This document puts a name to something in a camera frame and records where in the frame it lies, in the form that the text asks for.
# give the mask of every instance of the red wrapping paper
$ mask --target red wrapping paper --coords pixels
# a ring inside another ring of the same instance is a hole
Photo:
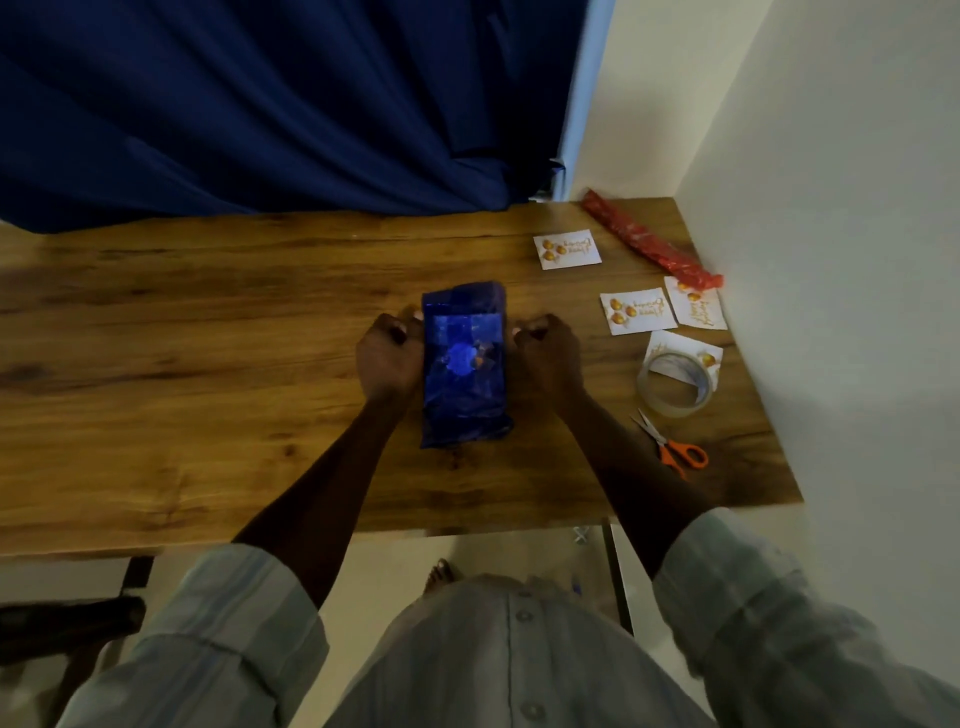
[[[587,190],[580,204],[604,228],[671,273],[680,283],[685,283],[698,291],[723,286],[723,276],[715,276],[696,258],[681,253],[666,240],[650,232],[649,228],[638,225],[627,213],[611,205],[592,189]]]

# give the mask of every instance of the scissors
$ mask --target scissors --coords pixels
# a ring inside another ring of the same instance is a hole
[[[674,459],[673,455],[670,453],[670,450],[673,450],[677,455],[680,456],[680,459],[683,460],[686,465],[690,468],[693,468],[695,471],[701,471],[705,468],[710,459],[707,457],[707,454],[704,452],[703,448],[698,448],[696,445],[688,445],[687,443],[676,443],[673,440],[668,440],[654,427],[654,424],[647,419],[647,416],[643,414],[642,409],[637,409],[637,412],[640,413],[642,420],[638,420],[636,417],[631,419],[640,425],[644,432],[646,432],[650,437],[657,441],[657,444],[660,446],[660,462],[663,463],[667,468],[673,470],[677,475],[686,480],[686,473],[684,469],[680,467],[680,464]]]

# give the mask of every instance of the foot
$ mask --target foot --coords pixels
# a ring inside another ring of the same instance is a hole
[[[453,575],[453,569],[450,568],[446,559],[441,559],[437,562],[437,566],[430,570],[430,575],[426,579],[426,586],[423,587],[423,593],[428,595],[456,580],[457,577]]]

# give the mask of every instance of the person's left hand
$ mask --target person's left hand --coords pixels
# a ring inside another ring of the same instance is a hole
[[[423,320],[381,313],[357,344],[357,374],[367,401],[408,401],[423,376]]]

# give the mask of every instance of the striped shirt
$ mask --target striped shirt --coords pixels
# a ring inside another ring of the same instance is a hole
[[[960,691],[895,661],[730,511],[686,529],[654,592],[721,726],[960,725]],[[218,547],[60,726],[283,726],[327,651],[293,573],[251,546]],[[477,578],[401,614],[327,726],[528,724],[714,725],[619,626],[545,583]]]

